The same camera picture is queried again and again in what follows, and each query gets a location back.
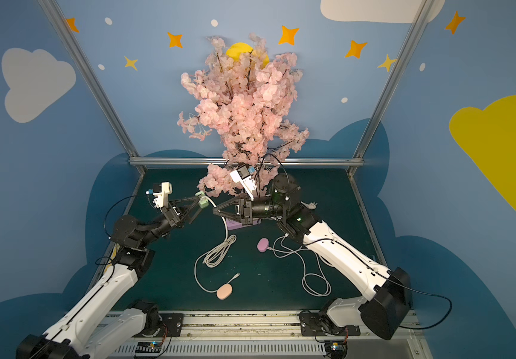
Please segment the green USB charger adapter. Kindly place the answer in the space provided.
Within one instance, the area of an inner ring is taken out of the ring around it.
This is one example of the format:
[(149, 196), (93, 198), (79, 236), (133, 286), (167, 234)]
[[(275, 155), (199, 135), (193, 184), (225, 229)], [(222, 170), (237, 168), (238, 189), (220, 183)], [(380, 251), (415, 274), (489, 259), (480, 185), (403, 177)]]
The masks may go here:
[(210, 200), (203, 191), (197, 192), (195, 196), (198, 198), (198, 206), (201, 209), (205, 209), (210, 205)]

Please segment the purple power strip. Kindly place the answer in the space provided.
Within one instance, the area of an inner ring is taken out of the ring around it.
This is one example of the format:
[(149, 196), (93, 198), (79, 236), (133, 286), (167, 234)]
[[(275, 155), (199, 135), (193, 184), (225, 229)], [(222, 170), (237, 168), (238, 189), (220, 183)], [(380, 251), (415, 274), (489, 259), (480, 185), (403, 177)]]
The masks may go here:
[(252, 223), (250, 223), (250, 224), (243, 224), (241, 222), (230, 220), (230, 219), (226, 220), (227, 228), (229, 231), (238, 230), (238, 229), (242, 229), (242, 228), (246, 228), (246, 227), (250, 227), (250, 226), (255, 226), (255, 225), (260, 224), (261, 222), (262, 222), (262, 220), (259, 218), (258, 219), (255, 218), (252, 221)]

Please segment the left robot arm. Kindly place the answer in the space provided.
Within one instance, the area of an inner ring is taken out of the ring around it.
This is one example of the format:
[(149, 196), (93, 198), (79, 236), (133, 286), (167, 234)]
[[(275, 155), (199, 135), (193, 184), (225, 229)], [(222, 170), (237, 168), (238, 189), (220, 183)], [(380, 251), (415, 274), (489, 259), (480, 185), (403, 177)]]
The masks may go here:
[(204, 194), (165, 203), (153, 221), (142, 223), (132, 215), (117, 220), (110, 237), (120, 248), (105, 264), (102, 277), (74, 307), (40, 336), (27, 336), (16, 358), (107, 358), (137, 334), (168, 333), (153, 302), (133, 302), (112, 323), (99, 329), (103, 319), (150, 268), (155, 252), (148, 246), (190, 224), (207, 206)]

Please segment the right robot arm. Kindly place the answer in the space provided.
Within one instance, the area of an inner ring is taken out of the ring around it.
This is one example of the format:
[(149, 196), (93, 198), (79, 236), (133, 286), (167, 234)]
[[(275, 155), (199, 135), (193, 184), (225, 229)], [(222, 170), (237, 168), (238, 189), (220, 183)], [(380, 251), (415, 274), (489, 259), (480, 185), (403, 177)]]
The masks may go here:
[(245, 193), (218, 205), (215, 215), (242, 225), (274, 219), (284, 235), (327, 261), (360, 292), (358, 297), (325, 305), (307, 325), (311, 334), (339, 335), (349, 326), (364, 324), (377, 337), (390, 340), (412, 305), (409, 274), (388, 269), (342, 239), (310, 204), (302, 202), (294, 177), (277, 175), (265, 196), (258, 194), (249, 168), (233, 170), (230, 177)]

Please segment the yellow work glove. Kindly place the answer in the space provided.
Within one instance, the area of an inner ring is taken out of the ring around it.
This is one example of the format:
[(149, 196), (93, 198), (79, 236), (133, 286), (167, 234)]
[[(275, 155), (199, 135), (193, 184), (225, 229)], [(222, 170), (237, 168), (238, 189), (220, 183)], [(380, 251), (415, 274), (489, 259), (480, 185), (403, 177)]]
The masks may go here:
[(116, 258), (118, 250), (119, 250), (119, 245), (114, 245), (112, 252), (109, 256), (109, 259), (107, 260), (107, 262), (105, 264), (105, 270), (107, 270), (110, 266), (112, 266), (112, 262)]

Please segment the pink artificial blossom tree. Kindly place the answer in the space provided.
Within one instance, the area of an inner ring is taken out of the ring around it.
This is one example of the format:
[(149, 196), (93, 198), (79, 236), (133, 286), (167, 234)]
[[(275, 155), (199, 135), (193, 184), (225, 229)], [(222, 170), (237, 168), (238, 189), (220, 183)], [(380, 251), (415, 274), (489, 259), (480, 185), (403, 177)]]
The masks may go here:
[(253, 47), (238, 58), (228, 55), (220, 37), (210, 37), (213, 51), (205, 70), (183, 73), (181, 85), (198, 105), (180, 114), (177, 124), (192, 139), (204, 141), (216, 133), (225, 150), (223, 165), (208, 165), (198, 189), (210, 197), (236, 196), (243, 190), (230, 173), (236, 165), (256, 168), (260, 192), (279, 173), (281, 161), (298, 153), (310, 133), (288, 118), (298, 98), (303, 73), (294, 52), (267, 58), (266, 41), (252, 34)]

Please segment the green circuit board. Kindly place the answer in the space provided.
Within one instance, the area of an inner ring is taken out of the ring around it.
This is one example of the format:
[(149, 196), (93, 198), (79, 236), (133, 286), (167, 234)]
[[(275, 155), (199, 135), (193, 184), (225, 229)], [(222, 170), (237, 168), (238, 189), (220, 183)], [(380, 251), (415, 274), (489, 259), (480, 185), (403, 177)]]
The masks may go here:
[(134, 356), (137, 358), (158, 357), (160, 354), (162, 354), (163, 348), (163, 342), (160, 341), (137, 342)]

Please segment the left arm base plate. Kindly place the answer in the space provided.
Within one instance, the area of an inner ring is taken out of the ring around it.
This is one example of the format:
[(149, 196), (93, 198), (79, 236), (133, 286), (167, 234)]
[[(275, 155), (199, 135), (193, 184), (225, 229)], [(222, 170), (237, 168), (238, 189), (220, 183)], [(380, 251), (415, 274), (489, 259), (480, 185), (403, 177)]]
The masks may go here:
[(135, 337), (179, 337), (184, 315), (178, 313), (147, 314), (144, 329)]

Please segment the aluminium front rail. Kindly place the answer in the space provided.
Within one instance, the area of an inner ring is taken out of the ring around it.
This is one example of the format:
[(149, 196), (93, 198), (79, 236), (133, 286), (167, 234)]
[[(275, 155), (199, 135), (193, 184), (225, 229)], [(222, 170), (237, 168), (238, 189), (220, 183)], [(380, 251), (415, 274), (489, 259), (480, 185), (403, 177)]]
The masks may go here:
[[(98, 328), (114, 322), (123, 311), (111, 311)], [(160, 341), (164, 348), (158, 357), (218, 356), (302, 356), (336, 357), (341, 346), (351, 358), (432, 358), (421, 331), (414, 329), (416, 316), (410, 314), (405, 327), (391, 340), (382, 340), (364, 324), (360, 336), (304, 337), (298, 311), (186, 311), (179, 337), (131, 337), (107, 358), (137, 358), (137, 342)]]

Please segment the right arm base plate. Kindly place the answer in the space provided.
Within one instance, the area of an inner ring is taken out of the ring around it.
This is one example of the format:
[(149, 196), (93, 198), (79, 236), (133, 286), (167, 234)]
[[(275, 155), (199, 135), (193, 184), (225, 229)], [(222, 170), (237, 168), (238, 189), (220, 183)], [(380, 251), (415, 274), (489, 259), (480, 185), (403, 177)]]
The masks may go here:
[(361, 330), (357, 325), (339, 327), (327, 315), (308, 310), (298, 314), (301, 334), (304, 337), (346, 337), (360, 336)]

